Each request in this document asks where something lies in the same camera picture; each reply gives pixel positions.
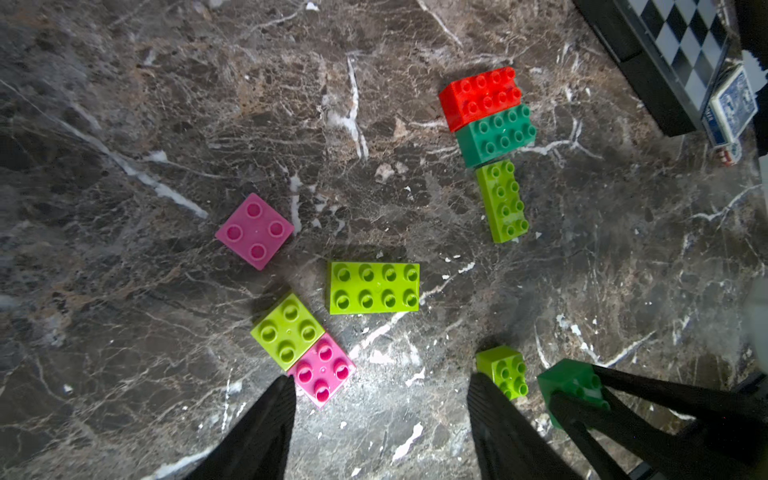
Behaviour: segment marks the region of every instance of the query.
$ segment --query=red lego brick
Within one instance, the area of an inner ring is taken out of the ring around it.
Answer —
[[[520,105],[512,67],[487,71],[452,82],[440,94],[440,104],[451,132],[467,124]]]

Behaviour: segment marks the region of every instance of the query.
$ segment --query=rectangular lego brick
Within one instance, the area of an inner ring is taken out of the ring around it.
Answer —
[[[452,82],[440,92],[448,128],[456,132],[475,120],[520,105],[515,70],[503,67]]]
[[[610,410],[611,406],[603,400],[603,382],[595,375],[592,365],[571,359],[563,359],[550,369],[536,377],[544,404],[549,410],[549,401],[555,392],[564,392],[570,396],[595,404],[601,409]],[[552,425],[562,429],[560,422],[549,413]]]
[[[331,315],[415,312],[419,264],[331,262],[326,301]]]
[[[530,115],[531,110],[520,104],[473,121],[457,131],[456,140],[467,168],[482,165],[536,140],[536,127],[531,125]]]
[[[520,185],[515,181],[512,162],[485,165],[477,170],[477,176],[493,241],[504,243],[526,233],[525,204],[520,200]]]

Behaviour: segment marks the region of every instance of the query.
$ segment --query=duplo block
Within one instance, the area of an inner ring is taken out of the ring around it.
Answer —
[[[331,315],[415,312],[419,264],[331,262],[326,301]]]
[[[549,409],[549,401],[555,392],[564,392],[570,396],[592,403],[595,406],[610,410],[608,402],[603,400],[603,382],[595,375],[592,365],[571,359],[563,359],[538,377],[538,387],[544,397],[544,404]],[[549,413],[552,425],[562,429],[560,422]]]
[[[475,120],[520,105],[521,96],[520,89],[515,86],[515,70],[511,67],[454,81],[439,95],[451,132]]]
[[[355,372],[355,364],[331,335],[323,334],[317,343],[288,370],[312,402],[321,409]]]
[[[216,238],[262,270],[292,233],[288,220],[251,194],[216,232]]]
[[[528,394],[528,385],[525,383],[525,362],[520,352],[508,346],[497,346],[478,353],[475,360],[478,372],[490,377],[508,399],[512,400]]]
[[[295,293],[289,293],[250,334],[283,370],[294,363],[325,333]]]
[[[536,140],[531,110],[523,104],[473,121],[456,132],[467,167],[477,167]]]
[[[520,185],[515,181],[515,166],[509,160],[485,165],[477,170],[485,215],[496,243],[520,237],[528,231],[528,221],[520,200]]]

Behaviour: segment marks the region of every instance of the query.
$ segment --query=chessboard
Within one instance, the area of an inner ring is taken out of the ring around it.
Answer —
[[[713,0],[574,0],[667,135],[703,129],[728,49]]]

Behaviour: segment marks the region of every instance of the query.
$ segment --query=marble surface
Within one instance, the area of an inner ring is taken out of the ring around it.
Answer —
[[[0,11],[0,476],[181,477],[281,373],[249,330],[288,289],[359,371],[322,412],[298,398],[287,478],[478,478],[466,389],[498,344],[528,364],[516,406],[592,478],[544,368],[726,389],[754,366],[753,134],[733,167],[663,137],[568,0]],[[437,94],[503,65],[539,133],[512,156],[531,230],[495,245]],[[262,272],[214,239],[251,192],[296,227]],[[375,259],[421,263],[420,311],[331,317],[326,262]]]

